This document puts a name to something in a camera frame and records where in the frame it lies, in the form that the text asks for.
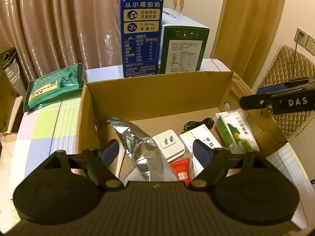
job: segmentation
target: quilted cushion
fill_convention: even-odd
[[[278,49],[266,76],[258,88],[281,84],[292,79],[294,51],[287,45],[283,45]],[[297,52],[293,78],[311,76],[314,74],[314,70],[315,65],[307,57]],[[314,111],[307,111],[279,114],[273,117],[287,140],[290,141],[305,128],[314,115]]]

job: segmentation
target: brown curtain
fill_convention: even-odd
[[[252,86],[265,62],[284,0],[225,0],[211,57]]]
[[[0,29],[29,81],[68,65],[120,64],[113,0],[0,0]]]

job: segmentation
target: white power adapter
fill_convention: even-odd
[[[185,153],[185,146],[173,130],[166,130],[152,137],[168,162]]]

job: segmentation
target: red packet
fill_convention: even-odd
[[[180,181],[184,181],[185,185],[188,187],[190,183],[189,178],[189,160],[183,159],[176,162],[170,163],[172,169],[174,170],[175,174],[177,175]]]

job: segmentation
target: blue milk carton box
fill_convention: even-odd
[[[163,0],[115,0],[123,76],[156,75]]]

